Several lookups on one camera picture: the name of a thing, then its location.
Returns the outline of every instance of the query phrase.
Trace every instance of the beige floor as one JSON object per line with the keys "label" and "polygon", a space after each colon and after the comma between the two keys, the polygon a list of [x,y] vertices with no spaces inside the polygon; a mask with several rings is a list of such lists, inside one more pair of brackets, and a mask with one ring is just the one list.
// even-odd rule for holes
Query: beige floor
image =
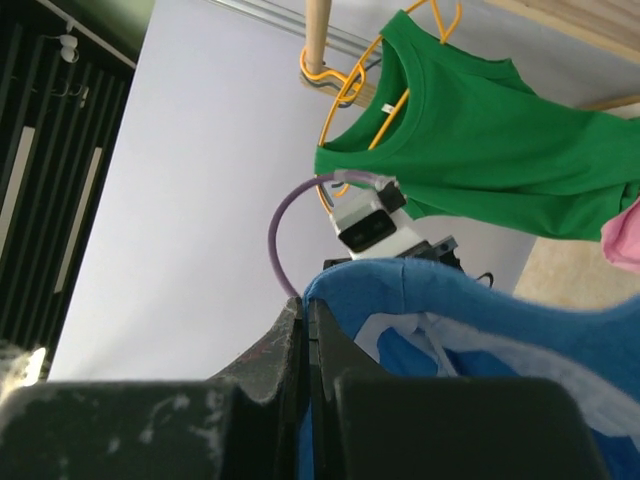
{"label": "beige floor", "polygon": [[547,305],[603,308],[640,294],[640,275],[609,265],[599,243],[540,238],[514,294]]}

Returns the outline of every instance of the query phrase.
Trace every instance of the white wall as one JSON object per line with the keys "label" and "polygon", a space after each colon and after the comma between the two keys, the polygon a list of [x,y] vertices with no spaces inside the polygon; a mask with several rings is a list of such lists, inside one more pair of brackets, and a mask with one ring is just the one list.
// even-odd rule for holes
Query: white wall
{"label": "white wall", "polygon": [[[393,14],[415,0],[333,0],[332,26],[373,40]],[[271,0],[304,13],[304,0]],[[637,95],[640,65],[593,48],[553,29],[488,5],[461,0],[463,16],[450,43],[485,58],[513,58],[522,77],[542,97],[581,106],[594,101]],[[454,18],[456,0],[438,0],[445,25]],[[412,18],[436,34],[429,3]]]}
{"label": "white wall", "polygon": [[[302,43],[204,0],[157,1],[51,379],[205,378],[275,321],[267,225],[313,174],[330,105],[298,82]],[[341,111],[334,132],[357,115]],[[464,219],[421,228],[454,234],[464,267],[506,290],[532,245]],[[301,290],[345,255],[313,192],[279,244]]]}

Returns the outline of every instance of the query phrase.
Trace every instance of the pink cloth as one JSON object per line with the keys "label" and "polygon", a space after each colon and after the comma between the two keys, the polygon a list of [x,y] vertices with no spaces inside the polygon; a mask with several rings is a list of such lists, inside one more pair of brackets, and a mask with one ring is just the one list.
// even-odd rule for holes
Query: pink cloth
{"label": "pink cloth", "polygon": [[602,252],[609,263],[640,273],[640,198],[602,227]]}

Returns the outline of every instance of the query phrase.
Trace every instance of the black wall panel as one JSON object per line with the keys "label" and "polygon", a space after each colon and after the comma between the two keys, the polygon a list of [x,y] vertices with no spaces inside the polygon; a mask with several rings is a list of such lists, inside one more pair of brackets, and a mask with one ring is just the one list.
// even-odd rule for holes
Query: black wall panel
{"label": "black wall panel", "polygon": [[55,353],[133,71],[35,0],[0,1],[0,341]]}

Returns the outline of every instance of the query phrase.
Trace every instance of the purple cable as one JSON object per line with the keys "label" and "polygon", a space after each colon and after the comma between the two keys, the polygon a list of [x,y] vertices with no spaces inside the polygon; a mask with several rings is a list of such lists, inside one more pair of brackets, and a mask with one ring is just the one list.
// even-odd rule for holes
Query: purple cable
{"label": "purple cable", "polygon": [[[340,180],[344,180],[348,183],[364,183],[367,185],[375,185],[376,180],[378,179],[378,175],[369,172],[361,172],[359,170],[344,170],[339,172],[338,177]],[[269,259],[271,260],[271,266],[273,267],[273,271],[278,278],[278,282],[284,288],[284,291],[287,292],[287,295],[291,297],[297,297],[298,292],[291,285],[289,278],[287,278],[287,274],[284,273],[282,268],[282,264],[280,263],[280,258],[278,257],[278,247],[276,245],[276,237],[278,234],[278,227],[280,226],[280,220],[284,216],[284,212],[287,211],[289,205],[291,205],[296,198],[302,195],[304,192],[309,190],[310,188],[315,187],[316,185],[320,185],[324,182],[330,182],[336,179],[336,173],[327,173],[325,175],[319,175],[315,178],[307,180],[304,183],[301,183],[299,186],[294,188],[289,195],[284,197],[284,200],[278,205],[275,213],[273,214],[273,218],[271,219],[271,223],[269,224]]]}

